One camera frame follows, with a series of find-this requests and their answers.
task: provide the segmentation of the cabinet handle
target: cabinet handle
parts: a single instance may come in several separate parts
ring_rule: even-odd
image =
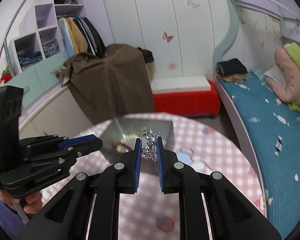
[[[23,94],[25,95],[26,93],[28,93],[30,91],[30,88],[28,86],[25,86],[23,88]]]
[[[62,65],[55,67],[54,69],[50,70],[51,74],[55,74],[57,71],[62,70]]]

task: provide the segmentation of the silver chain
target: silver chain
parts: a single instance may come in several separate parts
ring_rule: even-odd
[[[151,126],[147,128],[142,127],[141,129],[143,136],[147,139],[147,145],[142,149],[142,155],[148,160],[152,160],[154,163],[157,162],[157,147],[156,141],[160,135],[157,132],[155,135],[152,133]]]

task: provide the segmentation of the purple sleeve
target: purple sleeve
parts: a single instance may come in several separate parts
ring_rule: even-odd
[[[16,239],[19,231],[24,227],[20,216],[13,212],[0,200],[0,225],[4,231],[12,238]]]

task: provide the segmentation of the pink pillow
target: pink pillow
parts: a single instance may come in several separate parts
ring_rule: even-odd
[[[282,87],[269,77],[266,77],[266,82],[281,101],[294,102],[300,97],[300,71],[282,48],[276,50],[274,59],[277,66],[283,70],[287,88]]]

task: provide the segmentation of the person's arm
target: person's arm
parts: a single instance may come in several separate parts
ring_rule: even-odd
[[[27,204],[24,207],[25,213],[37,213],[42,207],[41,198],[41,192],[27,196]],[[24,224],[14,210],[13,203],[19,203],[19,200],[11,197],[6,190],[0,190],[0,225],[12,239],[15,239],[19,231],[24,227]]]

